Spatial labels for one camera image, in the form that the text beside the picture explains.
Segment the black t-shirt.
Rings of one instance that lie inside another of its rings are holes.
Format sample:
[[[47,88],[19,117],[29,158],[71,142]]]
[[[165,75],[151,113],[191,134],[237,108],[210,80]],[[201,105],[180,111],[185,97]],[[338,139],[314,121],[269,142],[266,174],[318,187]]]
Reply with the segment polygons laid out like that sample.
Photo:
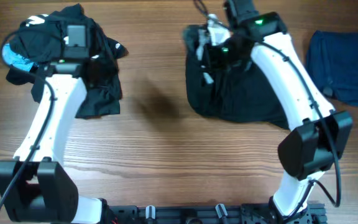
[[[183,32],[186,47],[186,94],[190,106],[201,116],[237,123],[268,122],[288,129],[284,110],[269,81],[252,62],[241,62],[227,70],[207,71],[197,55],[205,43],[206,28],[189,25]]]

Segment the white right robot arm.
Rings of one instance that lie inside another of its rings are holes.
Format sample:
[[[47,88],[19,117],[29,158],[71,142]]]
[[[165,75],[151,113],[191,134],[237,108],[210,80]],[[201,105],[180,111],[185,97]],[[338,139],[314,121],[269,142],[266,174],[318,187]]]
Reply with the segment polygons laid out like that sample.
[[[204,2],[195,7],[206,18],[211,37],[218,32],[224,40],[213,40],[213,62],[244,59],[253,62],[267,78],[287,118],[289,135],[278,146],[284,173],[278,190],[268,203],[273,223],[290,223],[309,210],[308,198],[321,177],[335,172],[333,206],[341,204],[342,180],[339,166],[353,120],[338,112],[311,80],[298,58],[291,35],[276,12],[260,14],[252,1],[226,1],[228,19],[223,24],[211,15]]]

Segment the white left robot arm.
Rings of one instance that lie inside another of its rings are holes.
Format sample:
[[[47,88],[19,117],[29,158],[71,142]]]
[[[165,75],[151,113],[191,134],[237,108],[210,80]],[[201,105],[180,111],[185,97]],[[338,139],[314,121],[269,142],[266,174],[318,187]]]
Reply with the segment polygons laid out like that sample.
[[[13,222],[104,223],[109,210],[100,198],[84,197],[63,168],[70,126],[86,98],[82,79],[90,57],[90,29],[67,26],[60,56],[33,77],[44,86],[27,136],[12,159],[0,160],[0,211]]]

